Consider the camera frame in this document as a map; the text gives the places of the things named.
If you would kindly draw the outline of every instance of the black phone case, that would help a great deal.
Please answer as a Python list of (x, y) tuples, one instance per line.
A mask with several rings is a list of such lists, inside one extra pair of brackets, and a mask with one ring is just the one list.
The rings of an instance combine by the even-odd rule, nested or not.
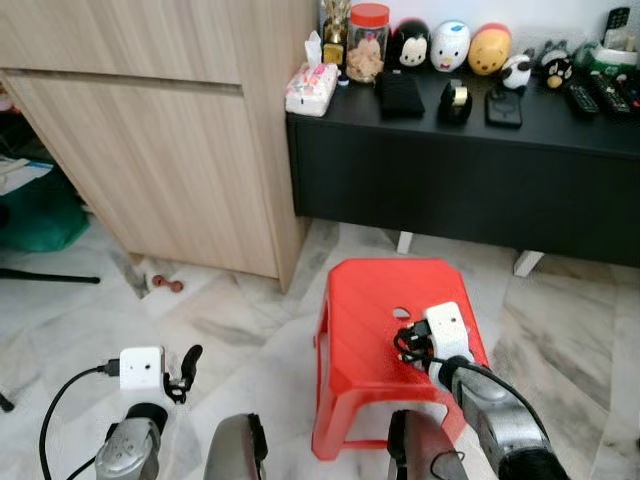
[(520, 95), (515, 92), (500, 91), (498, 96), (499, 98), (495, 98), (494, 92), (487, 93), (485, 98), (487, 123), (501, 127), (520, 128), (522, 126)]

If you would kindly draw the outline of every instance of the black cable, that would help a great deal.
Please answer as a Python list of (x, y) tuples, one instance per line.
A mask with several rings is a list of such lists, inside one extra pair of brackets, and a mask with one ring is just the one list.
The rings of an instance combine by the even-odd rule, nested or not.
[[(435, 358), (435, 357), (431, 357), (429, 358), (429, 360), (431, 362), (436, 362), (436, 363), (442, 363), (444, 364), (446, 362), (446, 360), (443, 360), (442, 358)], [(531, 414), (531, 416), (533, 417), (534, 421), (536, 422), (536, 424), (538, 425), (538, 428), (542, 431), (542, 433), (545, 434), (545, 436), (547, 438), (549, 438), (549, 434), (547, 433), (547, 430), (544, 428), (544, 425), (542, 423), (542, 420), (540, 419), (540, 417), (538, 416), (538, 412), (536, 412), (536, 410), (533, 408), (533, 405), (531, 405), (526, 398), (524, 398), (522, 396), (522, 394), (520, 392), (518, 392), (514, 387), (512, 387), (511, 385), (509, 385), (507, 382), (505, 382), (504, 380), (502, 380), (500, 377), (498, 377), (495, 373), (493, 373), (491, 370), (489, 370), (486, 367), (483, 367), (482, 365), (478, 365), (476, 363), (467, 363), (467, 364), (460, 364), (458, 365), (458, 368), (464, 368), (466, 370), (471, 370), (472, 372), (476, 372), (479, 373), (480, 375), (488, 378), (489, 380), (493, 380), (495, 383), (497, 383), (498, 385), (500, 385), (502, 388), (504, 388), (505, 390), (507, 390), (511, 395), (513, 395), (514, 397), (516, 397), (520, 403), (522, 403), (522, 405), (524, 405), (524, 407), (529, 411), (529, 413)]]
[(431, 472), (431, 475), (434, 476), (437, 480), (450, 480), (448, 478), (444, 478), (442, 476), (440, 476), (439, 474), (437, 474), (434, 470), (433, 467), (435, 467), (436, 462), (443, 456), (445, 455), (458, 455), (458, 458), (460, 458), (460, 461), (464, 460), (464, 457), (466, 457), (466, 453), (460, 451), (460, 450), (446, 450), (444, 452), (440, 452), (438, 455), (436, 455), (435, 457), (433, 457), (433, 460), (431, 460), (431, 465), (429, 466), (429, 471)]
[(78, 467), (75, 472), (73, 472), (71, 475), (69, 475), (67, 480), (73, 480), (74, 478), (76, 478), (78, 475), (80, 475), (82, 472), (84, 472), (89, 466), (91, 466), (91, 464), (93, 464), (93, 462), (95, 462), (95, 461), (96, 461), (96, 457), (93, 457), (92, 459), (87, 460), (84, 463), (84, 465)]
[[(67, 383), (65, 383), (62, 386), (62, 388), (56, 394), (56, 396), (53, 397), (53, 400), (51, 401), (51, 405), (49, 405), (49, 409), (47, 410), (47, 413), (44, 416), (44, 420), (42, 421), (42, 428), (40, 429), (40, 441), (38, 444), (38, 449), (40, 453), (40, 465), (42, 466), (42, 474), (44, 475), (45, 480), (53, 480), (51, 478), (51, 472), (49, 471), (49, 462), (47, 461), (47, 429), (49, 428), (49, 422), (51, 421), (51, 417), (53, 416), (53, 411), (55, 410), (56, 405), (58, 405), (58, 402), (60, 401), (60, 398), (62, 398), (62, 395), (64, 394), (64, 392), (66, 392), (67, 389), (72, 384), (74, 384), (77, 380), (81, 379), (82, 377), (85, 377), (92, 373), (98, 373), (98, 372), (105, 373), (110, 377), (117, 377), (120, 374), (120, 360), (117, 358), (111, 359), (104, 365), (99, 365), (97, 367), (93, 367), (88, 370), (85, 370), (84, 372), (80, 372), (79, 374), (77, 374), (75, 377), (73, 377), (71, 380), (69, 380)], [(89, 460), (88, 462), (86, 462), (80, 468), (78, 468), (75, 472), (71, 474), (71, 477), (69, 477), (69, 479), (73, 479), (77, 477), (83, 470), (85, 470), (89, 465), (91, 465), (94, 462), (94, 460), (95, 460), (95, 457)]]

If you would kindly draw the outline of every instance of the black wallet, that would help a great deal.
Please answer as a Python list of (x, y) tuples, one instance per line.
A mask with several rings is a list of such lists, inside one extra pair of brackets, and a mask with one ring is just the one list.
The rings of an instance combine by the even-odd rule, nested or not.
[(419, 117), (424, 105), (411, 75), (382, 72), (376, 77), (376, 92), (385, 117)]

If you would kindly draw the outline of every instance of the glass jar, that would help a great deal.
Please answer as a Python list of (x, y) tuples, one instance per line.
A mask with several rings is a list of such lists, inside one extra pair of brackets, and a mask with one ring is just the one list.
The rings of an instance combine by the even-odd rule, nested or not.
[(351, 8), (347, 38), (347, 75), (371, 83), (384, 67), (389, 36), (389, 7), (361, 3)]

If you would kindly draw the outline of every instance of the stool hole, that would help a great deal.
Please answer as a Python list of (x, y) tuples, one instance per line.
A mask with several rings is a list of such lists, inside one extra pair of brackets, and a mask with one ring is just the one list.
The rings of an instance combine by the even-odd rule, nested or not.
[(405, 321), (405, 320), (409, 320), (409, 318), (411, 317), (411, 314), (409, 313), (409, 310), (407, 310), (406, 308), (396, 307), (393, 309), (393, 317), (396, 320)]

